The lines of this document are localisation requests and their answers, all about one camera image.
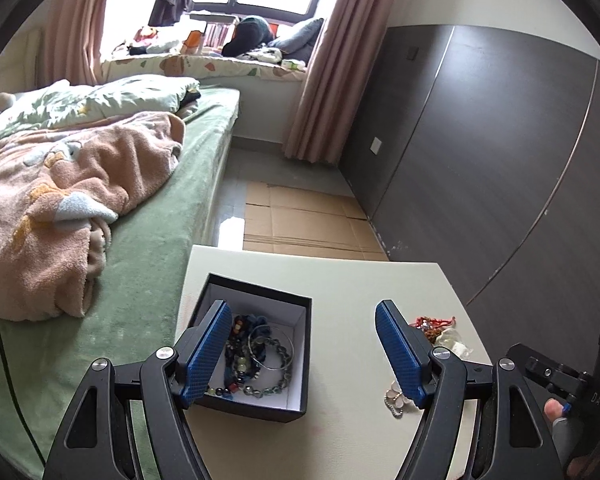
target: black box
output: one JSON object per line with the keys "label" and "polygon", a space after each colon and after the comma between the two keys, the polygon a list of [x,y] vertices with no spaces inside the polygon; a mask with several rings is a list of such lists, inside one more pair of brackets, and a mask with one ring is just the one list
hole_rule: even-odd
{"label": "black box", "polygon": [[[306,413],[309,379],[309,351],[311,341],[311,298],[288,294],[264,286],[239,282],[216,274],[209,274],[205,286],[198,297],[198,303],[189,320],[189,327],[196,326],[208,312],[215,300],[227,302],[235,317],[236,314],[266,316],[274,329],[282,330],[294,344],[292,378],[288,388],[281,394],[273,394],[256,399],[242,392],[233,399],[205,394],[196,404],[263,420],[289,422]],[[250,381],[256,388],[275,385],[282,371],[262,369],[260,377]],[[224,386],[224,352],[218,360],[209,385],[213,388]]]}

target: table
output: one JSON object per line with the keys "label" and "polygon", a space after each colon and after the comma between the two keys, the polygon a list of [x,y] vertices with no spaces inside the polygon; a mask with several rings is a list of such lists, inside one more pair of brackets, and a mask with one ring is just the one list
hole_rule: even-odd
{"label": "table", "polygon": [[[208,273],[313,298],[308,410],[288,424],[193,406],[187,420],[214,480],[394,480],[420,421],[384,405],[394,379],[374,325],[381,300],[409,322],[456,316],[474,362],[490,364],[462,304],[437,264],[329,260],[195,246],[178,319],[187,325]],[[449,479],[462,476],[475,401],[464,406]]]}

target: green bed sheet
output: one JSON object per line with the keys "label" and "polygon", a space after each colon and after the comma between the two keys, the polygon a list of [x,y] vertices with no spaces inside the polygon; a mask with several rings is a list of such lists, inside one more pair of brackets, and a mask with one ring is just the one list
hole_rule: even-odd
{"label": "green bed sheet", "polygon": [[[180,293],[193,244],[208,242],[213,200],[238,113],[239,92],[203,88],[186,119],[180,164],[165,186],[112,226],[107,266],[83,319],[1,322],[14,386],[31,431],[46,456],[87,367],[144,360],[173,342]],[[134,407],[146,480],[157,479],[141,406]],[[0,364],[0,451],[33,479],[42,464],[11,404]]]}

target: blue gripper pad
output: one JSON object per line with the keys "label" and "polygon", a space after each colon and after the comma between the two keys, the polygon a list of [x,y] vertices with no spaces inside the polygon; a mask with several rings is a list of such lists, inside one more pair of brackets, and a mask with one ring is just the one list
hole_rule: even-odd
{"label": "blue gripper pad", "polygon": [[394,369],[395,378],[402,394],[411,399],[420,409],[424,409],[427,394],[422,387],[422,369],[394,319],[386,307],[376,306],[376,332],[384,348],[384,353]]}
{"label": "blue gripper pad", "polygon": [[224,344],[231,332],[232,323],[231,309],[225,303],[218,310],[206,333],[200,338],[200,343],[187,365],[187,382],[180,394],[184,406],[189,407],[195,399],[205,394],[211,374],[218,364]]}

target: wall socket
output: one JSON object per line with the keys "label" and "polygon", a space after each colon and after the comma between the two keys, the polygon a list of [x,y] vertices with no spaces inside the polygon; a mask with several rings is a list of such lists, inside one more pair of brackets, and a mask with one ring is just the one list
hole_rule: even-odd
{"label": "wall socket", "polygon": [[380,146],[382,146],[382,140],[374,137],[374,141],[371,143],[371,151],[374,152],[374,155],[377,155],[380,151]]}

